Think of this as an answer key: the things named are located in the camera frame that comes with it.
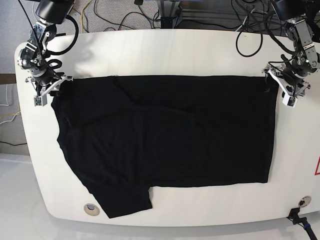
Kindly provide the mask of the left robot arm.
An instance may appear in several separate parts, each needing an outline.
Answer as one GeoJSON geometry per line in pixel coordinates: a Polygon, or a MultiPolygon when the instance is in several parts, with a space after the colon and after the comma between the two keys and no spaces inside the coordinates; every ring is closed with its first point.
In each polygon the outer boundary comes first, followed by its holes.
{"type": "Polygon", "coordinates": [[[320,10],[320,5],[312,5],[311,0],[272,0],[272,10],[257,20],[253,11],[244,10],[247,18],[252,18],[259,34],[267,32],[270,38],[291,57],[281,55],[280,61],[270,61],[263,69],[266,77],[275,80],[282,89],[282,102],[293,107],[298,97],[303,97],[311,85],[305,78],[320,69],[320,54],[314,41],[317,26],[313,19],[320,10]],[[269,28],[272,17],[277,16],[279,25],[285,30],[286,36],[292,41],[293,49],[288,49],[269,28]]]}

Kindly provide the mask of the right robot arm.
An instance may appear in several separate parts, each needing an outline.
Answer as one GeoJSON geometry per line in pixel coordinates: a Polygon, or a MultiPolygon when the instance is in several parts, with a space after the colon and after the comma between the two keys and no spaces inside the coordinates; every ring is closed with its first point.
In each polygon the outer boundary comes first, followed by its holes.
{"type": "Polygon", "coordinates": [[[62,56],[75,45],[79,36],[79,26],[76,20],[69,15],[74,5],[73,0],[40,0],[35,14],[39,20],[31,24],[29,38],[25,47],[19,52],[18,65],[30,73],[27,81],[34,88],[34,97],[39,99],[51,92],[57,92],[59,85],[65,80],[72,80],[64,72],[57,72],[62,67],[58,59],[52,56],[62,56]],[[75,34],[71,44],[61,51],[52,51],[47,48],[57,34],[57,25],[65,20],[73,23],[75,34]]]}

